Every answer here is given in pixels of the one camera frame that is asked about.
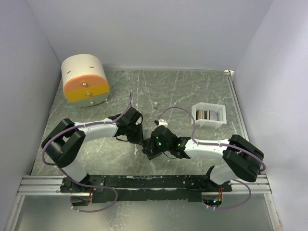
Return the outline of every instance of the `yellow drawer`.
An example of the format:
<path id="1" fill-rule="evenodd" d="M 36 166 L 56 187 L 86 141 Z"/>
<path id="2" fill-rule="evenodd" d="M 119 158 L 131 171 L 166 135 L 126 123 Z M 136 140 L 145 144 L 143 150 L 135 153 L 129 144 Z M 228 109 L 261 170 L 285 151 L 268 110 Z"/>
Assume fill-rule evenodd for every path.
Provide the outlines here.
<path id="1" fill-rule="evenodd" d="M 90 88 L 84 88 L 80 90 L 65 92 L 64 95 L 70 102 L 89 99 L 94 96 L 103 95 L 109 93 L 109 84 L 104 83 L 96 85 Z"/>

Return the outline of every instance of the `white wall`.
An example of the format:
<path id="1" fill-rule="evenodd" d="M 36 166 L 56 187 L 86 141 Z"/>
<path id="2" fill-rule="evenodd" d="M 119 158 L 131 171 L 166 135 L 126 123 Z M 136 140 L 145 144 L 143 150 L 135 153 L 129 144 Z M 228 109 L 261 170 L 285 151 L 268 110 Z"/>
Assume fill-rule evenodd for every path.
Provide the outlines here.
<path id="1" fill-rule="evenodd" d="M 24 0 L 0 0 L 0 230 L 31 169 L 60 65 Z"/>
<path id="2" fill-rule="evenodd" d="M 59 60 L 234 70 L 272 0 L 27 0 Z"/>
<path id="3" fill-rule="evenodd" d="M 308 1 L 274 0 L 235 70 L 252 143 L 265 153 L 286 231 L 308 229 Z"/>

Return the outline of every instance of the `gray marble surface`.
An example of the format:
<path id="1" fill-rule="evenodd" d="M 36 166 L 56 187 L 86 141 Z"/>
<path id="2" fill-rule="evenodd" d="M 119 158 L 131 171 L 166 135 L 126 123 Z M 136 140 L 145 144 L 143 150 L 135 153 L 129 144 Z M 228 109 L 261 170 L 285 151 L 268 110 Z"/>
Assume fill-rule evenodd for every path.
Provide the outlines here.
<path id="1" fill-rule="evenodd" d="M 110 85 L 108 103 L 87 108 L 77 108 L 64 97 L 60 83 L 55 96 L 44 138 L 63 119 L 74 122 L 91 122 L 121 113 L 126 107 L 129 92 L 133 91 L 132 105 L 144 117 L 145 138 L 156 125 L 154 120 L 170 106 L 181 106 L 191 111 L 192 105 L 205 102 L 226 105 L 227 124 L 218 129 L 198 127 L 195 137 L 202 140 L 220 140 L 240 134 L 240 122 L 224 72 L 222 71 L 122 71 L 106 70 Z M 153 109 L 158 102 L 158 109 Z M 193 125 L 186 112 L 179 109 L 167 111 L 163 117 L 168 127 L 178 136 L 190 136 Z M 77 159 L 92 175 L 179 175 L 205 174 L 212 165 L 221 164 L 209 158 L 169 159 L 161 155 L 152 161 L 142 153 L 142 148 L 115 138 L 102 138 L 82 145 Z M 54 167 L 41 161 L 41 148 L 33 166 L 32 175 L 62 175 Z"/>

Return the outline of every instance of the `marble tabletop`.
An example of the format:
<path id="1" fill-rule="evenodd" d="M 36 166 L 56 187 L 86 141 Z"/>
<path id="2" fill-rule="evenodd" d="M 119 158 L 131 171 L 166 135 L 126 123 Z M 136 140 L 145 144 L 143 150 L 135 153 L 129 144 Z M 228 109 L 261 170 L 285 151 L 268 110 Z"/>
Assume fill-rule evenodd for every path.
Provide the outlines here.
<path id="1" fill-rule="evenodd" d="M 93 107 L 77 108 L 70 104 L 64 97 L 60 83 L 43 138 L 64 118 L 74 122 L 91 122 L 121 113 L 128 103 L 130 91 L 134 94 L 133 107 L 143 114 L 145 138 L 155 129 L 154 120 L 163 110 L 177 105 L 191 111 L 191 107 L 199 102 L 225 105 L 227 124 L 218 129 L 198 127 L 195 138 L 221 140 L 230 138 L 232 134 L 243 135 L 229 82 L 222 71 L 106 70 L 105 74 L 110 85 L 108 102 Z M 154 109 L 154 102 L 158 102 L 157 109 Z M 190 136 L 193 125 L 186 112 L 172 109 L 162 118 L 177 136 Z M 91 175 L 205 174 L 210 166 L 221 164 L 210 158 L 169 159 L 164 155 L 150 161 L 141 146 L 115 138 L 101 138 L 83 144 L 77 159 Z M 41 148 L 31 174 L 62 175 L 57 168 L 42 163 Z"/>

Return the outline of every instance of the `white basket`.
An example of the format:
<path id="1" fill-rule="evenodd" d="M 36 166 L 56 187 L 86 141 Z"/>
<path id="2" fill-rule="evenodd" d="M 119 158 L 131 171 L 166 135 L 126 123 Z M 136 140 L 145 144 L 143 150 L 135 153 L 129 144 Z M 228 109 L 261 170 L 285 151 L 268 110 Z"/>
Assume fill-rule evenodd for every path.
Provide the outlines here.
<path id="1" fill-rule="evenodd" d="M 202 110 L 202 111 L 214 111 L 218 113 L 218 117 L 220 121 L 210 120 L 210 119 L 198 119 L 196 120 L 196 111 Z M 226 118 L 226 106 L 225 105 L 219 105 L 219 104 L 212 104 L 212 103 L 197 103 L 192 106 L 192 116 L 196 121 L 197 126 L 206 126 L 211 128 L 219 128 L 221 125 L 227 123 Z"/>

